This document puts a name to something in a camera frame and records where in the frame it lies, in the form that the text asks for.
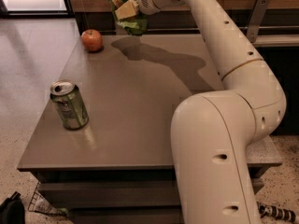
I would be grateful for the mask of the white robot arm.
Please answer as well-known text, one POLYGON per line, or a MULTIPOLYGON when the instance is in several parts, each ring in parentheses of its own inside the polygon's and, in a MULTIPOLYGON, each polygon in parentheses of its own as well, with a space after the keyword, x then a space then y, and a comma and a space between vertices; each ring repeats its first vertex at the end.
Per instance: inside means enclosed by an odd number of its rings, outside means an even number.
POLYGON ((217 0, 136 0, 151 15, 186 4, 223 84, 176 109, 171 148, 185 224, 261 224, 247 145, 273 132, 286 111, 277 78, 217 0))

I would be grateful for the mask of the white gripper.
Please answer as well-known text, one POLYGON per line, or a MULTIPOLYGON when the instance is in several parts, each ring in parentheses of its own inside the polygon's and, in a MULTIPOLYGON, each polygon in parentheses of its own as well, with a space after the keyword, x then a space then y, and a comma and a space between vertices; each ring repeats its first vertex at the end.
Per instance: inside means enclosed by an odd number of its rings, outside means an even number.
POLYGON ((128 0, 115 11, 115 14, 120 21, 137 15, 139 10, 146 15, 158 13, 164 5, 165 0, 128 0))

